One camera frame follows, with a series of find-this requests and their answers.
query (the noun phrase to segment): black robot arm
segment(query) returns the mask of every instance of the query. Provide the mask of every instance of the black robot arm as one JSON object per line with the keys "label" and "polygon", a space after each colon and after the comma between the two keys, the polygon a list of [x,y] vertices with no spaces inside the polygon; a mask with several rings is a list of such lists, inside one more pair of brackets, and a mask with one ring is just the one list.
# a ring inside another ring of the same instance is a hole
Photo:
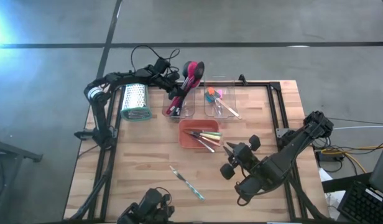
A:
{"label": "black robot arm", "polygon": [[109,73],[103,78],[91,82],[84,89],[84,95],[90,102],[96,127],[93,130],[86,129],[79,131],[74,135],[81,140],[93,139],[102,149],[108,149],[113,146],[116,130],[109,127],[104,106],[115,90],[119,86],[133,83],[140,83],[143,85],[154,84],[159,88],[164,89],[168,93],[168,98],[170,98],[170,100],[174,96],[182,96],[184,92],[176,82],[180,77],[179,74],[177,72],[172,72],[166,76],[162,76],[169,67],[170,64],[166,59],[159,58],[155,65],[148,65],[136,72]]}
{"label": "black robot arm", "polygon": [[171,202],[171,195],[162,196],[157,189],[149,189],[139,204],[132,203],[119,216],[117,224],[171,223],[169,218],[174,213],[175,208],[169,206],[168,201]]}
{"label": "black robot arm", "polygon": [[251,137],[251,147],[244,143],[228,143],[233,151],[224,147],[229,156],[229,164],[222,166],[221,173],[224,178],[230,179],[234,175],[234,168],[238,165],[241,166],[243,173],[244,170],[248,171],[249,175],[234,188],[239,194],[239,199],[249,203],[253,196],[280,187],[288,178],[297,156],[315,139],[330,136],[332,130],[333,123],[322,112],[312,112],[304,119],[303,127],[297,131],[290,130],[281,137],[280,152],[265,157],[261,161],[252,153],[261,145],[257,136]]}

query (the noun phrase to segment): concrete floor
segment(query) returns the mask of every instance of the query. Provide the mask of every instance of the concrete floor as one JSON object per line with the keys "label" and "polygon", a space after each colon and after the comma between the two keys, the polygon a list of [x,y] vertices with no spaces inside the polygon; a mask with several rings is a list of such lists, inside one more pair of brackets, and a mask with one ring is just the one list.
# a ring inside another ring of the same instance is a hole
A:
{"label": "concrete floor", "polygon": [[[116,0],[0,0],[0,44],[105,43]],[[113,43],[383,41],[380,0],[128,0]],[[169,55],[172,49],[158,49]],[[25,161],[5,223],[62,218],[85,123],[83,88],[103,49],[0,49],[0,139],[43,153]],[[111,49],[105,73],[129,70],[131,51]],[[148,50],[135,65],[154,62]],[[206,74],[250,80],[295,79],[305,113],[383,123],[383,47],[185,48],[173,59],[202,60]],[[333,120],[337,127],[370,125]],[[367,146],[383,129],[334,131],[333,144]],[[372,170],[380,152],[357,158]],[[335,169],[337,164],[323,164]],[[353,175],[346,161],[335,178]]]}

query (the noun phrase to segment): orange object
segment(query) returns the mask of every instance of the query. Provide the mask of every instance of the orange object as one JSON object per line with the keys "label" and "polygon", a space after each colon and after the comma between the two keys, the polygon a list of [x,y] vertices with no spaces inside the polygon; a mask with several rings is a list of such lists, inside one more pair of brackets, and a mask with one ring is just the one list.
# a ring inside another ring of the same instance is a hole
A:
{"label": "orange object", "polygon": [[210,95],[214,95],[214,94],[215,94],[215,90],[214,90],[214,88],[209,87],[209,88],[208,88],[208,94],[210,94]]}
{"label": "orange object", "polygon": [[179,122],[178,140],[181,147],[189,149],[205,149],[205,146],[199,143],[193,136],[183,131],[186,129],[219,132],[219,124],[215,120],[211,119],[184,119]]}

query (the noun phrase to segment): wooden tabletop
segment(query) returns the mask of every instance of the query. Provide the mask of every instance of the wooden tabletop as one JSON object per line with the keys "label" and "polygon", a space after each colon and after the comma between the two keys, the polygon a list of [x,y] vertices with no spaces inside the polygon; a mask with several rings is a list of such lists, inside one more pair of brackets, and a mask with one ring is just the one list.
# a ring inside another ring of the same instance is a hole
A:
{"label": "wooden tabletop", "polygon": [[[302,126],[305,115],[297,83],[293,80],[280,82],[290,128],[298,129]],[[233,143],[248,142],[249,137],[256,134],[262,144],[256,152],[258,158],[262,159],[277,152],[267,90],[263,87],[236,87],[235,92],[237,109],[242,120],[233,118],[219,121],[224,140]],[[226,180],[219,171],[227,162],[227,155],[222,148],[217,147],[216,153],[206,149],[181,148],[178,144],[178,124],[164,117],[161,112],[165,92],[149,88],[149,96],[152,119],[140,122],[121,121],[106,213],[107,222],[115,222],[132,202],[139,203],[149,188],[156,187],[163,187],[172,194],[175,213],[171,220],[175,222],[289,220],[283,187],[254,197],[245,207],[238,206],[236,203],[238,194],[234,190],[234,185],[236,181],[243,180],[240,169],[236,169],[236,175],[231,180]],[[202,88],[196,91],[195,103],[196,111],[193,119],[210,119],[204,113]],[[86,127],[93,128],[94,125],[90,111]],[[80,153],[94,145],[93,141],[84,141]],[[91,192],[98,156],[98,150],[93,150],[78,159],[65,218],[72,216]],[[304,191],[319,211],[328,215],[313,151],[310,148],[304,150],[297,162]],[[169,165],[177,169],[206,200],[199,201],[185,183],[175,177]],[[293,200],[298,208],[294,191]],[[100,202],[101,197],[98,198],[96,216],[100,210]]]}

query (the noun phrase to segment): black cable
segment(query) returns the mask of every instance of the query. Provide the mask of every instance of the black cable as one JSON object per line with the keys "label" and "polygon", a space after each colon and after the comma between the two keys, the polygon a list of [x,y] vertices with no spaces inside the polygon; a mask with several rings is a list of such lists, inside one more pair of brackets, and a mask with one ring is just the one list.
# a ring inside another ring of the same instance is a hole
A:
{"label": "black cable", "polygon": [[95,145],[95,146],[93,146],[93,147],[91,147],[91,148],[89,148],[87,151],[83,151],[83,152],[81,152],[81,154],[80,155],[78,155],[78,157],[77,157],[77,159],[79,159],[83,154],[85,154],[85,153],[87,153],[87,152],[89,152],[89,151],[91,151],[92,149],[94,149],[94,148],[96,148],[96,147],[98,147],[98,145]]}
{"label": "black cable", "polygon": [[132,49],[132,52],[131,52],[131,65],[132,65],[132,68],[134,69],[134,73],[136,73],[136,68],[135,68],[135,65],[134,65],[134,59],[133,59],[133,56],[134,56],[134,52],[135,52],[135,50],[136,49],[138,49],[139,47],[147,47],[148,49],[150,49],[158,58],[162,58],[162,59],[165,59],[165,60],[169,60],[169,62],[170,62],[170,60],[172,59],[172,58],[174,58],[174,57],[176,57],[176,56],[178,56],[179,54],[180,54],[180,49],[175,49],[175,50],[173,50],[172,51],[172,53],[171,53],[171,55],[170,55],[170,57],[168,57],[168,58],[163,58],[163,57],[161,57],[152,47],[149,47],[148,45],[138,45],[138,46],[136,46],[136,47],[134,47],[133,49]]}
{"label": "black cable", "polygon": [[135,65],[134,65],[134,59],[133,59],[133,56],[134,56],[134,52],[136,49],[138,49],[139,47],[147,47],[148,49],[150,49],[151,51],[153,51],[153,53],[158,57],[158,58],[161,58],[161,56],[151,47],[147,46],[147,45],[138,45],[136,47],[134,47],[132,49],[132,52],[131,52],[131,65],[132,65],[132,68],[134,69],[134,72],[136,72],[136,68],[135,68]]}
{"label": "black cable", "polygon": [[2,173],[2,187],[0,189],[0,196],[2,194],[2,191],[4,191],[5,188],[5,172],[4,172],[4,165],[2,164],[2,161],[0,161],[1,165],[1,173]]}
{"label": "black cable", "polygon": [[164,191],[166,191],[166,192],[169,194],[169,202],[168,202],[168,205],[170,205],[171,202],[172,202],[172,195],[171,195],[171,193],[170,193],[167,189],[165,189],[165,188],[163,188],[163,187],[156,187],[155,189],[156,189],[156,190],[157,190],[157,189],[164,190]]}
{"label": "black cable", "polygon": [[178,67],[175,67],[175,66],[170,66],[167,71],[165,72],[165,75],[164,77],[166,78],[168,75],[169,75],[169,72],[173,73],[173,72],[179,72],[179,68]]}
{"label": "black cable", "polygon": [[353,166],[353,169],[354,169],[354,174],[355,175],[358,175],[358,170],[356,169],[356,165],[354,165],[354,162],[351,160],[351,158],[349,158],[348,156],[346,156],[346,158],[351,161],[352,163],[352,166]]}
{"label": "black cable", "polygon": [[171,59],[175,58],[176,56],[178,56],[180,54],[180,49],[174,49],[171,54],[169,55],[169,58],[165,58],[165,59],[168,59],[169,63],[171,63]]}
{"label": "black cable", "polygon": [[338,208],[337,208],[337,207],[335,207],[334,205],[328,205],[327,207],[333,207],[333,208],[335,208],[335,209],[337,209],[337,210],[338,210]]}
{"label": "black cable", "polygon": [[[330,147],[330,146],[331,146],[331,139],[330,139],[330,137],[327,137],[327,138],[325,138],[325,139],[326,139],[326,141],[323,141],[321,138],[315,139],[315,140],[312,142],[311,145],[312,145],[313,147],[317,148],[317,149],[325,149],[325,148],[327,148],[327,147]],[[316,140],[319,140],[319,141],[323,142],[324,145],[322,145],[322,146],[317,146],[317,145],[315,145],[314,143],[316,142]]]}
{"label": "black cable", "polygon": [[241,199],[241,197],[239,196],[239,198],[237,199],[237,204],[238,204],[239,206],[243,207],[243,206],[246,206],[246,205],[249,204],[249,202],[246,202],[246,203],[244,203],[244,204],[241,204],[241,203],[240,203],[240,199]]}
{"label": "black cable", "polygon": [[378,145],[375,149],[371,149],[369,152],[363,152],[363,153],[355,153],[355,152],[350,152],[350,151],[353,151],[353,150],[367,151],[367,149],[359,149],[359,148],[354,148],[354,147],[337,146],[337,145],[332,145],[332,146],[328,146],[328,147],[330,147],[331,149],[337,150],[337,151],[347,152],[348,154],[351,154],[351,155],[364,155],[364,154],[369,154],[371,152],[374,152],[375,150],[382,149],[381,148],[382,145],[383,145],[383,143]]}
{"label": "black cable", "polygon": [[242,168],[242,167],[241,167],[241,173],[242,173],[242,175],[243,175],[245,178],[247,178],[246,174],[244,173],[244,168]]}
{"label": "black cable", "polygon": [[339,160],[337,160],[337,161],[335,161],[335,162],[339,162],[339,163],[341,164],[341,166],[340,166],[339,168],[337,168],[336,170],[326,170],[326,169],[324,169],[322,166],[320,166],[320,167],[321,167],[325,172],[329,172],[329,173],[338,172],[338,171],[340,171],[340,170],[342,169],[343,163],[342,163],[342,161],[339,161]]}

